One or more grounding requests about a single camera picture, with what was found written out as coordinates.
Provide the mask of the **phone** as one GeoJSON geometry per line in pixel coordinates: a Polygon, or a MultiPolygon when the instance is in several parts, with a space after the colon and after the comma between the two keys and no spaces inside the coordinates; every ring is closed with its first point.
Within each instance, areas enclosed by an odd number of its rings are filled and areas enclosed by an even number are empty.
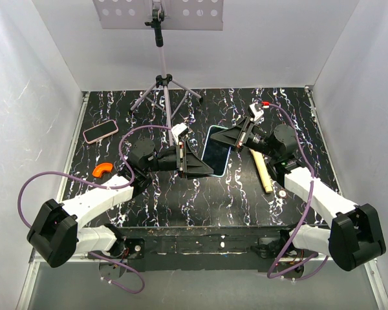
{"type": "Polygon", "coordinates": [[[226,128],[218,125],[209,127],[201,157],[201,160],[213,169],[213,176],[215,177],[224,176],[230,157],[230,146],[211,138],[213,134],[223,130],[226,130],[226,128]]]}
{"type": "Polygon", "coordinates": [[[112,136],[118,132],[118,125],[115,120],[107,120],[92,128],[83,131],[83,137],[87,144],[96,143],[106,137],[112,136]]]}

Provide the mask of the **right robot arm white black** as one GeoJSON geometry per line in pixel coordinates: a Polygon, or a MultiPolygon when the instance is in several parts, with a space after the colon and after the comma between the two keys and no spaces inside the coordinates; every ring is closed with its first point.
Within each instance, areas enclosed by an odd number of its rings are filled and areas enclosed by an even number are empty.
{"type": "Polygon", "coordinates": [[[333,191],[308,164],[296,158],[300,144],[295,130],[285,124],[266,136],[249,117],[236,126],[210,136],[234,150],[244,147],[270,158],[268,173],[295,194],[327,223],[326,229],[303,220],[281,231],[279,255],[294,256],[302,249],[324,254],[344,271],[351,271],[386,252],[378,211],[368,203],[358,205],[333,191]]]}

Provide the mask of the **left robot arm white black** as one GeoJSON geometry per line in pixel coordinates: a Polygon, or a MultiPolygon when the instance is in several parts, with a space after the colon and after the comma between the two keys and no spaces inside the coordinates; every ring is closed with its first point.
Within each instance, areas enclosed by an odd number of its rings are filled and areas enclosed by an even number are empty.
{"type": "Polygon", "coordinates": [[[125,235],[112,224],[87,224],[116,205],[142,194],[152,183],[150,172],[176,171],[181,178],[208,177],[213,169],[185,141],[160,152],[153,141],[138,140],[127,157],[131,169],[122,169],[102,187],[61,203],[51,199],[40,208],[27,241],[53,268],[73,255],[100,251],[118,258],[125,251],[125,235]]]}

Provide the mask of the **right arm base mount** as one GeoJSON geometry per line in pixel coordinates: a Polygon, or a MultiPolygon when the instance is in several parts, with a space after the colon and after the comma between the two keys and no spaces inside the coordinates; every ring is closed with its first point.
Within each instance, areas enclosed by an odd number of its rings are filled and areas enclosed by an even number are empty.
{"type": "MultiPolygon", "coordinates": [[[[285,243],[286,241],[282,237],[259,237],[257,241],[248,246],[246,250],[249,253],[254,253],[261,258],[274,259],[281,252],[285,243]]],[[[313,251],[297,248],[293,244],[288,246],[283,256],[291,256],[293,252],[296,252],[298,257],[303,255],[303,258],[307,258],[311,255],[314,255],[316,258],[319,256],[319,254],[316,254],[313,251]]]]}

